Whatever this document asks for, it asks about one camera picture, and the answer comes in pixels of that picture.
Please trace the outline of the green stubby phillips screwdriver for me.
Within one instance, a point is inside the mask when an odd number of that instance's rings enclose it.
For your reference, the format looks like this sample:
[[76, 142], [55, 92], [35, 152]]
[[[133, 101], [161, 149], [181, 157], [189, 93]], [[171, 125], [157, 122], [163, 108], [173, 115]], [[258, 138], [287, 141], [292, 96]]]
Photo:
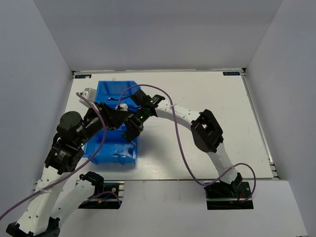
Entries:
[[129, 134], [127, 132], [122, 133], [122, 137], [129, 143], [131, 143], [134, 146], [137, 146], [137, 144], [134, 142], [134, 139], [136, 138], [133, 134]]

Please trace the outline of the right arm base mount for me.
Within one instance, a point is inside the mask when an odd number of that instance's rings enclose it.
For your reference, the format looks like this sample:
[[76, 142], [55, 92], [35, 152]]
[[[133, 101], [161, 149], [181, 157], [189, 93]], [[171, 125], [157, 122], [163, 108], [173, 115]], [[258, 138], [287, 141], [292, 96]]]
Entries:
[[220, 182], [204, 188], [208, 210], [248, 210], [254, 209], [248, 182], [242, 182], [235, 192], [231, 192]]

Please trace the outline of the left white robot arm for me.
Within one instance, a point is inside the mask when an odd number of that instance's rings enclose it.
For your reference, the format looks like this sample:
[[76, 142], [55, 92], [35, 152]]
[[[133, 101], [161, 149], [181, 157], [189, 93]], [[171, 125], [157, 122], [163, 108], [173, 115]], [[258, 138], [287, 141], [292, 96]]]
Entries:
[[84, 155], [83, 145], [99, 131], [118, 129], [130, 114], [105, 103], [91, 104], [84, 117], [76, 111], [64, 113], [36, 190], [25, 198], [30, 203], [23, 215], [7, 226], [6, 232], [12, 237], [56, 237], [61, 222], [87, 198], [101, 196], [104, 178], [90, 171], [81, 174], [79, 183], [69, 195], [57, 201], [67, 179], [81, 169], [77, 164]]

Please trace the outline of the blue plastic compartment bin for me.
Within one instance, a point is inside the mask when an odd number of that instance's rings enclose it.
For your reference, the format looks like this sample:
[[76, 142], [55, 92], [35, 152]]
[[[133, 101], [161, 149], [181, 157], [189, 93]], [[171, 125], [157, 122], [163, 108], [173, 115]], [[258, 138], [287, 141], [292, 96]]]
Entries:
[[[120, 103], [125, 103], [128, 105], [131, 111], [136, 111], [136, 104], [130, 99], [130, 97], [138, 90], [140, 87], [134, 87], [127, 92], [124, 92], [125, 89], [135, 86], [137, 83], [132, 80], [124, 81], [99, 81], [96, 88], [96, 97], [95, 102], [106, 103], [109, 107], [114, 109], [118, 104], [117, 101], [107, 101], [108, 98], [119, 99], [120, 95], [123, 94], [123, 97]], [[127, 142], [122, 137], [122, 133], [126, 131], [126, 126], [123, 124], [120, 128], [114, 131], [107, 130], [106, 140], [98, 152], [98, 154], [91, 159], [93, 164], [102, 164], [102, 163], [120, 163], [125, 165], [128, 163], [136, 163], [137, 159], [137, 146], [132, 145]], [[90, 158], [93, 153], [100, 146], [103, 139], [104, 132], [103, 130], [99, 131], [91, 140], [89, 140], [84, 146], [84, 157]], [[127, 157], [114, 157], [113, 154], [126, 154]]]

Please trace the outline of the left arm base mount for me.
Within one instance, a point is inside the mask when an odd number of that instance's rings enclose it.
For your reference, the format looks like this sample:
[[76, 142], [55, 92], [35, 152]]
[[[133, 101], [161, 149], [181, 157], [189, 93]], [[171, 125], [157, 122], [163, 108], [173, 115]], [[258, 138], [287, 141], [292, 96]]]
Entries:
[[124, 181], [104, 181], [103, 186], [95, 190], [91, 199], [85, 200], [79, 209], [117, 210], [123, 202]]

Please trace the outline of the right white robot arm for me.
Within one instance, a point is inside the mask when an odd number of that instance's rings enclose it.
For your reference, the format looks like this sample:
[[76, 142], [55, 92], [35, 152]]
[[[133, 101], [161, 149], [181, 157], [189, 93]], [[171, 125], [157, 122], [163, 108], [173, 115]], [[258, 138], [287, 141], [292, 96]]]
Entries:
[[218, 174], [219, 182], [204, 184], [206, 190], [218, 189], [221, 194], [236, 196], [241, 191], [242, 176], [234, 168], [224, 147], [223, 130], [213, 113], [205, 109], [195, 112], [172, 105], [163, 96], [150, 97], [141, 89], [131, 96], [140, 108], [125, 122], [126, 132], [122, 137], [131, 142], [143, 131], [144, 122], [151, 116], [161, 119], [174, 119], [178, 124], [191, 131], [195, 146], [205, 152], [212, 160]]

